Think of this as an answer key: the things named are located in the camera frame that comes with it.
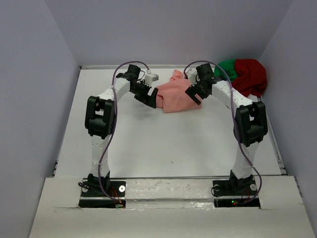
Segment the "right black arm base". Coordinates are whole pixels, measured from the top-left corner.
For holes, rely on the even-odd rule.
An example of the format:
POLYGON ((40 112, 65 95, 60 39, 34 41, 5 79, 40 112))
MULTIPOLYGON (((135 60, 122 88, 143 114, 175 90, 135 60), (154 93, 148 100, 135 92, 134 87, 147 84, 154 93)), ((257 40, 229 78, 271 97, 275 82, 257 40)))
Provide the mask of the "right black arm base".
POLYGON ((214 180, 211 187, 215 208, 260 208, 261 205, 257 192, 254 180, 239 188, 232 188, 229 180, 214 180))

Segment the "aluminium front rail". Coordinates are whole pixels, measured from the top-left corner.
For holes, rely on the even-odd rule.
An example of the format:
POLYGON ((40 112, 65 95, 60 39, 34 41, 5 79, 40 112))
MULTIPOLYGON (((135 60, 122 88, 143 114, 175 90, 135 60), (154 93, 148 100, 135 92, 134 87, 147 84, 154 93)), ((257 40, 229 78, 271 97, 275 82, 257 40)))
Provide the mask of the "aluminium front rail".
POLYGON ((126 180, 126 179, 229 179, 230 176, 189 176, 189 177, 110 177, 111 180, 126 180))

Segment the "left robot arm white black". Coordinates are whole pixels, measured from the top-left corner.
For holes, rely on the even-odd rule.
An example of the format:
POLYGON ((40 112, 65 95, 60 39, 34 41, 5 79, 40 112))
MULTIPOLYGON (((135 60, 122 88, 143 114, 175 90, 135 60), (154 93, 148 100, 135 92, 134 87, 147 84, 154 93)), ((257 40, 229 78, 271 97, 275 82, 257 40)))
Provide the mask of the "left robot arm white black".
POLYGON ((106 196, 112 200, 108 192, 110 188, 110 169, 108 165, 108 149, 113 140, 117 124, 118 101, 127 93, 134 94, 134 98, 148 107, 157 107, 158 89, 152 88, 152 83, 158 81, 157 74, 149 67, 142 78, 141 69, 135 65, 136 61, 126 64, 128 69, 124 73, 118 70, 126 65, 123 63, 114 71, 111 85, 98 96, 90 96, 87 100, 84 126, 88 131, 92 144, 91 168, 84 188, 93 190, 99 196, 106 196))

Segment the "aluminium left side rail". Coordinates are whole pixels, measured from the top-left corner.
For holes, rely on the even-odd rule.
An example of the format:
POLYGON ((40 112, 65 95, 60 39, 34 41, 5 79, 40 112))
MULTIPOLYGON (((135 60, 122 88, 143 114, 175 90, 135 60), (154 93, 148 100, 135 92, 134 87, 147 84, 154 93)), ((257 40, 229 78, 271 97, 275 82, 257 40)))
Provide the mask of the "aluminium left side rail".
POLYGON ((54 168, 53 168, 53 173, 52 173, 51 178, 54 178, 54 177, 55 177, 57 167, 58 167, 58 159, 57 159, 57 160, 55 161, 55 163, 54 163, 54 168))

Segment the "red t shirt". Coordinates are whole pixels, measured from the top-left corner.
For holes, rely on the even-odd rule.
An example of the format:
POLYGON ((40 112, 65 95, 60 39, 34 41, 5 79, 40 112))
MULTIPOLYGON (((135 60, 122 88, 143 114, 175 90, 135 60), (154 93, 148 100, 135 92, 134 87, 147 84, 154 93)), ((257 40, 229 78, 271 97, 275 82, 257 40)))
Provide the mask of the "red t shirt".
POLYGON ((266 69, 256 59, 237 59, 234 64, 238 77, 232 86, 245 97, 260 97, 267 87, 266 69))

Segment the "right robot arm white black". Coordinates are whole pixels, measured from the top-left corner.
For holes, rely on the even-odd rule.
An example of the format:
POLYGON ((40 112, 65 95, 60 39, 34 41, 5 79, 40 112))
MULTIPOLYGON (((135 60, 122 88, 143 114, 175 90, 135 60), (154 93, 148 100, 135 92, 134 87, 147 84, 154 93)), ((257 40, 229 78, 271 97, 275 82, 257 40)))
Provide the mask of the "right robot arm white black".
POLYGON ((263 102, 252 101, 234 89, 228 74, 218 64, 215 67, 223 75, 216 76, 212 65, 210 61, 201 61, 195 69, 187 65, 183 71, 190 82, 185 93, 192 101, 200 105, 202 99, 214 96, 231 110, 233 134, 238 143, 236 158, 229 179, 213 181, 211 193, 215 198, 247 194, 256 198, 262 186, 256 185, 253 176, 259 174, 254 159, 268 133, 266 107, 263 102))

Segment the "pink t shirt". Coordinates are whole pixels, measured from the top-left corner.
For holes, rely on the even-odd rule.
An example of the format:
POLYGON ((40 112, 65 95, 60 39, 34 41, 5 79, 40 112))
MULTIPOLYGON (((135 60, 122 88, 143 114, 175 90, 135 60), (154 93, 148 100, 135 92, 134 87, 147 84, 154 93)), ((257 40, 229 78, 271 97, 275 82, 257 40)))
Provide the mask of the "pink t shirt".
POLYGON ((165 113, 176 113, 186 110, 201 109, 186 93, 186 89, 191 85, 184 74, 179 70, 174 70, 170 80, 167 83, 157 86, 156 106, 162 108, 165 113))

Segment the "green t shirt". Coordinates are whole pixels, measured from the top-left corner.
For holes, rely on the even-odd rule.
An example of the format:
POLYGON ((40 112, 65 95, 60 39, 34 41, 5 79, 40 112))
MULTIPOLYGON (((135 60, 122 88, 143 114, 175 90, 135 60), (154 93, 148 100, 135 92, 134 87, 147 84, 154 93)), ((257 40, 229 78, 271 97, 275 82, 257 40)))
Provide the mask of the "green t shirt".
MULTIPOLYGON (((234 82, 234 80, 238 77, 238 74, 235 70, 235 61, 236 61, 236 59, 229 59, 229 60, 225 60, 225 61, 218 63, 218 65, 229 76, 231 82, 234 82)), ((214 75, 215 76, 223 76, 223 77, 225 76, 223 74, 223 72, 218 67, 215 67, 214 75)))

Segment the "aluminium back rail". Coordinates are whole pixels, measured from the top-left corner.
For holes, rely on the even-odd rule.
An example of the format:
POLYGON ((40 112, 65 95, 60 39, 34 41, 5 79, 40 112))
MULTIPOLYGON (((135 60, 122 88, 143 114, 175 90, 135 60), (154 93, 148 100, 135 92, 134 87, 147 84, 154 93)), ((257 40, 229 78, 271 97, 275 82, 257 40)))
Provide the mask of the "aluminium back rail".
MULTIPOLYGON (((145 68, 146 67, 143 64, 138 64, 138 63, 130 63, 137 65, 140 68, 145 68)), ((203 62, 195 63, 191 65, 189 68, 196 68, 197 66, 203 64, 203 62)), ((162 68, 173 68, 173 69, 184 69, 186 67, 186 64, 148 64, 149 69, 162 69, 162 68)), ((80 69, 116 69, 117 65, 82 65, 79 66, 80 69)), ((120 69, 128 68, 128 64, 122 66, 120 69)))

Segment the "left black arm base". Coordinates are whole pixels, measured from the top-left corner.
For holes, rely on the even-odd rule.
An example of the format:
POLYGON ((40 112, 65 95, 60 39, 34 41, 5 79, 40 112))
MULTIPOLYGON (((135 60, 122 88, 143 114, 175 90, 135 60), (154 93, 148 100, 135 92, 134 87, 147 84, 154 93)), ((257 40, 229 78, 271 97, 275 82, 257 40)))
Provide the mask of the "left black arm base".
POLYGON ((80 208, 125 208, 126 199, 126 181, 124 180, 111 180, 110 187, 106 191, 106 196, 99 187, 93 188, 88 185, 88 181, 84 179, 78 182, 81 188, 79 207, 80 208))

